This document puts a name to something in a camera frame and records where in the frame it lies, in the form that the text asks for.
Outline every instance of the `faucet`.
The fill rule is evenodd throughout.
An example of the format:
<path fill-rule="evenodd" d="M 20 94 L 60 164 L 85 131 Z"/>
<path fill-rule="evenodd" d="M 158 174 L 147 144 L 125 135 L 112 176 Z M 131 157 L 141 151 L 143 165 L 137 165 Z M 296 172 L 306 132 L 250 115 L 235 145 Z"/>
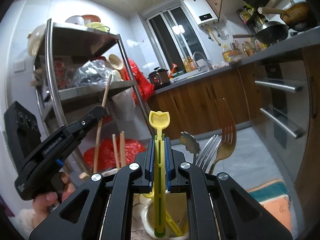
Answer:
<path fill-rule="evenodd" d="M 197 54 L 197 53 L 199 53 L 199 54 L 202 56 L 202 58 L 204 59 L 204 61 L 207 63 L 209 70 L 211 70 L 211 69 L 212 69 L 212 66 L 211 66 L 211 64 L 209 63 L 209 61 L 207 60 L 207 58 L 206 58 L 201 52 L 196 51 L 196 52 L 193 54 L 193 60 L 195 61 L 198 70 L 201 71 L 201 68 L 200 68 L 200 66 L 198 65 L 198 62 L 195 60 L 195 54 Z"/>

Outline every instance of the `water heater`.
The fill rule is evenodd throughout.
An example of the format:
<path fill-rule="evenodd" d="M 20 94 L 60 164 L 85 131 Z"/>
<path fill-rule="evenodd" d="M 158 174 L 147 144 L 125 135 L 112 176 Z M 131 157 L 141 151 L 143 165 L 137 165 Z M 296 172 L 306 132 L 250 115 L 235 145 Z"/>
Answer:
<path fill-rule="evenodd" d="M 206 0 L 184 0 L 198 26 L 215 23 L 218 18 Z"/>

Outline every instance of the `red plastic bag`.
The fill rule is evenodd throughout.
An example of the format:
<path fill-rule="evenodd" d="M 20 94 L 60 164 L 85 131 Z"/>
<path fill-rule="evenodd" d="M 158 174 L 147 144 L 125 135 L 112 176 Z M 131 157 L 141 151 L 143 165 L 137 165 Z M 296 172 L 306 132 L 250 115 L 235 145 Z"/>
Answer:
<path fill-rule="evenodd" d="M 150 84 L 148 80 L 145 78 L 145 76 L 141 73 L 140 69 L 138 68 L 137 64 L 130 58 L 128 58 L 130 67 L 132 69 L 133 75 L 135 77 L 135 80 L 137 81 L 139 92 L 142 96 L 142 99 L 144 101 L 147 101 L 154 93 L 155 86 Z M 127 70 L 124 68 L 124 74 L 126 80 L 130 80 L 129 75 L 127 73 Z M 138 103 L 135 93 L 133 93 L 133 99 L 135 104 Z"/>
<path fill-rule="evenodd" d="M 118 159 L 120 160 L 120 140 L 117 140 Z M 145 147 L 138 141 L 133 139 L 125 139 L 125 153 L 127 164 L 133 163 L 135 156 L 139 152 L 145 151 Z M 94 147 L 86 150 L 83 159 L 90 169 L 93 169 Z M 98 155 L 98 171 L 104 171 L 108 168 L 116 167 L 116 159 L 113 151 L 113 143 L 111 139 L 104 139 L 99 147 Z"/>

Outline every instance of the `electric pressure cooker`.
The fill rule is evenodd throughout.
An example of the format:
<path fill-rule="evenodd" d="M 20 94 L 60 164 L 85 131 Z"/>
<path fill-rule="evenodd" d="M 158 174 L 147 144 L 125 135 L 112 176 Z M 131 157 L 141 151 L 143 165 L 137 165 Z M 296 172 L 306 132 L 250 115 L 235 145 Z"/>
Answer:
<path fill-rule="evenodd" d="M 150 83 L 155 85 L 155 90 L 170 85 L 168 77 L 168 70 L 156 67 L 153 72 L 149 74 Z"/>

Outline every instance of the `gray countertop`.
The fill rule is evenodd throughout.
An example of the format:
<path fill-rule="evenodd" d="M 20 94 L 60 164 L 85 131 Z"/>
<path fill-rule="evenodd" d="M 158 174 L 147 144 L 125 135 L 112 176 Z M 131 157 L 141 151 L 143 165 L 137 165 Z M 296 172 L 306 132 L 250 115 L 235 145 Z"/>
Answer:
<path fill-rule="evenodd" d="M 266 58 L 271 58 L 274 56 L 277 56 L 279 54 L 283 54 L 289 51 L 293 51 L 296 49 L 301 49 L 307 46 L 317 45 L 320 44 L 320 26 L 311 29 L 309 31 L 306 31 L 304 33 L 298 34 L 292 38 L 286 39 L 284 41 L 281 41 L 269 48 L 264 49 L 263 51 L 260 51 L 253 56 L 246 57 L 244 59 L 241 59 L 237 62 L 231 63 L 229 66 L 222 67 L 216 70 L 211 70 L 208 72 L 203 72 L 200 74 L 195 74 L 194 76 L 188 77 L 186 79 L 183 79 L 181 81 L 178 81 L 176 83 L 173 83 L 169 86 L 166 86 L 164 88 L 160 88 L 155 91 L 154 95 L 160 94 L 162 92 L 165 92 L 167 90 L 191 83 L 193 81 L 209 77 L 233 68 L 241 67 L 244 65 L 247 65 L 249 63 L 259 61 Z"/>

